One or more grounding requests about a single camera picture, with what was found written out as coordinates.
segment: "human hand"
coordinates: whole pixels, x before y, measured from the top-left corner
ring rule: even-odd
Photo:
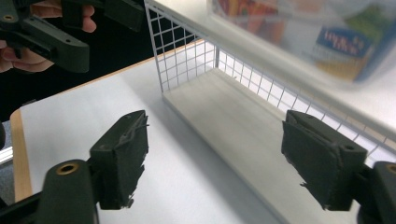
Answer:
[[[62,17],[62,7],[60,0],[46,0],[31,5],[32,14],[41,18]],[[92,33],[96,29],[96,23],[91,19],[94,13],[93,6],[83,7],[82,30]],[[53,62],[37,55],[29,49],[21,50],[21,59],[15,55],[14,49],[7,46],[6,41],[0,40],[0,73],[6,72],[12,67],[28,71],[42,72],[53,65]]]
[[[46,0],[30,6],[30,11],[33,15],[41,18],[58,18],[62,17],[61,0]],[[91,19],[95,12],[93,6],[84,6],[82,8],[82,30],[87,33],[92,33],[96,29],[96,23]]]

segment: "white wire basket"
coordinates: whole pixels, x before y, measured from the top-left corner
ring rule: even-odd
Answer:
[[[315,96],[304,90],[295,90],[276,80],[275,76],[255,69],[222,49],[220,44],[209,42],[205,35],[182,21],[170,18],[158,8],[147,5],[147,11],[162,92],[218,68],[285,115],[292,109],[315,116],[366,148],[369,166],[376,161],[396,161],[395,139],[388,139],[361,120],[357,121],[331,105],[316,102]]]
[[[354,223],[356,215],[324,213],[319,206],[316,206],[316,202],[309,201],[312,197],[305,195],[306,192],[289,187],[290,181],[292,183],[299,181],[294,176],[296,175],[294,171],[283,170],[282,175],[287,178],[276,179],[279,182],[275,183],[275,186],[282,186],[285,193],[282,190],[274,190],[274,185],[265,183],[266,179],[263,176],[265,178],[272,176],[273,171],[268,171],[268,164],[262,164],[273,162],[273,166],[279,168],[277,163],[284,160],[281,158],[283,156],[280,153],[279,143],[280,135],[283,133],[281,120],[284,120],[288,110],[304,112],[322,120],[366,148],[368,150],[366,164],[370,167],[376,161],[396,162],[396,139],[390,139],[374,131],[364,120],[358,120],[341,112],[315,95],[285,84],[265,70],[256,69],[249,62],[229,53],[221,46],[220,40],[210,39],[187,23],[167,15],[160,8],[146,3],[146,10],[159,82],[165,101],[252,186],[254,191],[258,192],[265,202],[271,204],[270,206],[274,207],[276,213],[284,217],[286,222],[292,220],[295,223],[306,223],[309,220],[315,223]],[[215,77],[221,77],[222,81],[218,83]],[[244,98],[246,102],[233,102],[233,99],[228,99],[235,94],[225,92],[224,88],[236,89],[237,94],[246,97]],[[205,95],[211,96],[208,100],[203,100]],[[215,107],[214,111],[209,108],[210,106]],[[246,108],[247,113],[241,113],[240,109],[234,111],[233,108],[237,107]],[[264,115],[262,111],[265,111],[264,113],[269,111],[273,115]],[[212,115],[223,119],[223,122],[219,122],[223,127],[218,127],[219,123],[212,123],[213,120],[205,120]],[[236,131],[238,125],[245,127]],[[258,130],[261,125],[262,133],[253,133],[248,125],[252,126],[251,130]],[[257,134],[259,140],[257,137],[248,136]],[[275,149],[270,151],[267,147],[275,147]],[[284,204],[284,200],[279,200],[284,197],[291,197],[285,199],[287,204]],[[304,203],[315,206],[301,206]],[[351,214],[355,214],[356,206],[351,211]],[[306,219],[299,213],[309,214],[312,217]]]

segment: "printed label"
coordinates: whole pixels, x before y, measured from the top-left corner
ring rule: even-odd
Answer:
[[[317,44],[354,58],[363,58],[372,42],[364,35],[343,28],[323,27]]]

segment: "plastic container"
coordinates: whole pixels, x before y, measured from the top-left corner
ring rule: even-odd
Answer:
[[[211,14],[348,83],[374,76],[395,45],[396,0],[208,2]]]

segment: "white shelf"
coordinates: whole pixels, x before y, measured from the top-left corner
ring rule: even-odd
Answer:
[[[98,209],[102,224],[278,224],[251,189],[163,101],[155,62],[21,108],[33,193],[50,167],[89,158],[121,116],[145,109],[148,155],[130,209]]]
[[[351,212],[324,211],[280,153],[283,113],[219,69],[164,98],[289,223],[354,223]]]
[[[146,0],[163,10],[173,20],[198,30],[210,41],[238,58],[276,78],[297,91],[304,90],[314,100],[331,105],[374,131],[396,141],[396,68],[382,74],[375,82],[353,88],[333,85],[334,80],[312,65],[286,51],[242,32],[239,28],[213,18],[207,13],[206,0]]]

